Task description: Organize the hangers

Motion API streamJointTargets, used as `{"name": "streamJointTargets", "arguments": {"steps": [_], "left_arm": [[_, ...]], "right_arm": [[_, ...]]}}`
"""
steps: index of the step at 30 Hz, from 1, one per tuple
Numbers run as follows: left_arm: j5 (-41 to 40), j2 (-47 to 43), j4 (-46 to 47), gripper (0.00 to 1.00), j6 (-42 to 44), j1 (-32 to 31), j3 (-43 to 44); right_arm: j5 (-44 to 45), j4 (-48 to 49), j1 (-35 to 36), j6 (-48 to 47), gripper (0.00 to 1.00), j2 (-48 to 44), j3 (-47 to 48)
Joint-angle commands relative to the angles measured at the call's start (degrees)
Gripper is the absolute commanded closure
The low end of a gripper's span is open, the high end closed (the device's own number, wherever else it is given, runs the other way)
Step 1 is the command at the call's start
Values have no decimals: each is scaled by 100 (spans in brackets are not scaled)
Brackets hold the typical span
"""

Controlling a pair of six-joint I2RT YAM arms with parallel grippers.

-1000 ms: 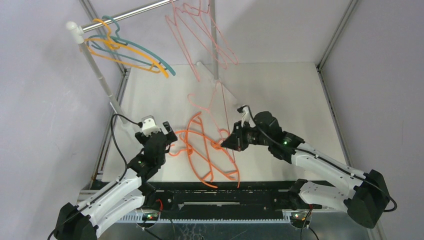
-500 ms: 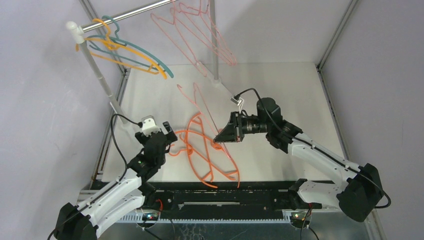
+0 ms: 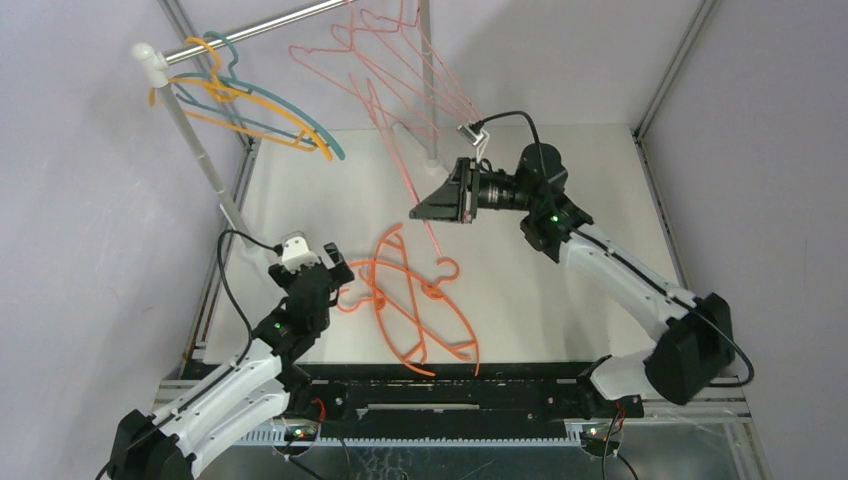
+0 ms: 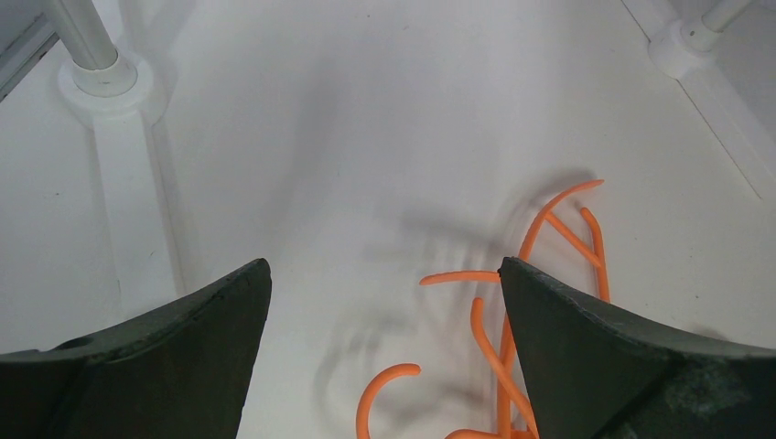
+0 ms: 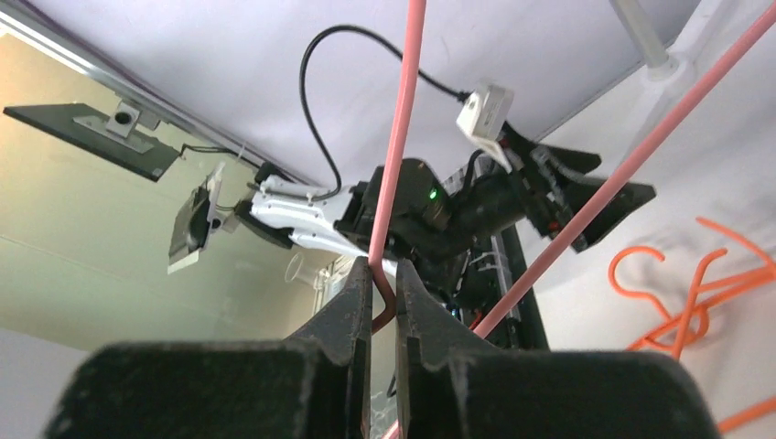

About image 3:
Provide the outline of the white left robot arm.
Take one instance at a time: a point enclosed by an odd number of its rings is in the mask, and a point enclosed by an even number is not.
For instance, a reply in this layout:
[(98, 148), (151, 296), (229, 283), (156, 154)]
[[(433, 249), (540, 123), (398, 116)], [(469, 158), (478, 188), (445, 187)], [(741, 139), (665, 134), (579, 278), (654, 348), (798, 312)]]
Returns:
[(330, 310), (354, 275), (334, 243), (325, 264), (302, 235), (274, 247), (269, 274), (285, 291), (248, 335), (246, 347), (187, 392), (151, 413), (119, 422), (100, 479), (196, 479), (266, 420), (311, 407), (311, 379), (296, 362), (330, 325)]

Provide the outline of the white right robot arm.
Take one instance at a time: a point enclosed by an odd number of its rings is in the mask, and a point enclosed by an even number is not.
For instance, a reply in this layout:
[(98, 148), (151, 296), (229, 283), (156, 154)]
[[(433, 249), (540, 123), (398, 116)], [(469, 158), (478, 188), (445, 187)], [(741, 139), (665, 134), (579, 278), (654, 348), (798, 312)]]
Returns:
[(673, 285), (606, 235), (565, 193), (568, 172), (559, 151), (528, 145), (514, 173), (487, 160), (460, 157), (446, 181), (409, 212), (413, 220), (469, 224), (481, 209), (524, 213), (527, 243), (602, 288), (654, 341), (653, 348), (607, 355), (581, 375), (578, 402), (592, 416), (617, 400), (656, 393), (685, 405), (737, 356), (729, 304)]

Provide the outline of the pink wire hanger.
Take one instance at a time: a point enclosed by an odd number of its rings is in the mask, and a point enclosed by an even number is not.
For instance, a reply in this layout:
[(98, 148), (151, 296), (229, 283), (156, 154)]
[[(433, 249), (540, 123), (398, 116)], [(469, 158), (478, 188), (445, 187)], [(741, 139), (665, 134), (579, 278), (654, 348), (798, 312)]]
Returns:
[(427, 1), (379, 1), (375, 6), (350, 1), (346, 21), (330, 27), (344, 53), (360, 67), (373, 90), (386, 95), (424, 124), (472, 122), (480, 112), (440, 55), (431, 38)]
[(409, 204), (404, 210), (404, 219), (409, 218), (409, 211), (415, 207), (422, 199), (422, 194), (418, 190), (417, 180), (428, 182), (434, 175), (427, 174), (421, 167), (414, 166), (410, 158), (405, 158), (400, 150), (400, 143), (396, 136), (391, 132), (391, 127), (395, 123), (413, 129), (404, 121), (398, 120), (395, 115), (387, 109), (382, 102), (378, 93), (376, 84), (371, 79), (356, 80), (352, 74), (348, 75), (355, 96), (360, 100), (365, 109), (367, 118), (371, 121), (374, 129), (379, 134), (383, 146), (385, 147), (389, 158), (400, 176), (401, 182), (409, 197)]
[(427, 136), (481, 118), (447, 59), (417, 23), (333, 24), (328, 46), (293, 45), (295, 62), (360, 100), (367, 115)]

